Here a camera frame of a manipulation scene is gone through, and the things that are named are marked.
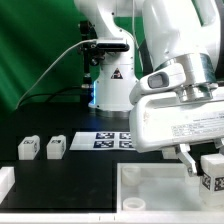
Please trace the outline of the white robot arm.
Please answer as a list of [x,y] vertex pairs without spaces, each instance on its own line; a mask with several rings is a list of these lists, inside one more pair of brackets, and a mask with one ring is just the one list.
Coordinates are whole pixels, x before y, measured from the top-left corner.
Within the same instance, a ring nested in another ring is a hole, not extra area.
[[[96,32],[90,43],[100,74],[92,111],[129,120],[140,153],[172,148],[200,174],[191,146],[224,139],[224,87],[215,69],[221,27],[215,0],[74,0]],[[134,37],[117,17],[141,17],[152,73],[134,72]]]

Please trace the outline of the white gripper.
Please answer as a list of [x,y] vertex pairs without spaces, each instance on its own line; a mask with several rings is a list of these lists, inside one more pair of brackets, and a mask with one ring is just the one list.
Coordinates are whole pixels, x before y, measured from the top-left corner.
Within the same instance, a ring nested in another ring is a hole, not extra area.
[[178,145],[177,158],[195,177],[197,167],[190,145],[214,140],[224,148],[224,89],[216,89],[208,101],[181,103],[175,92],[142,97],[129,118],[133,147],[140,153]]

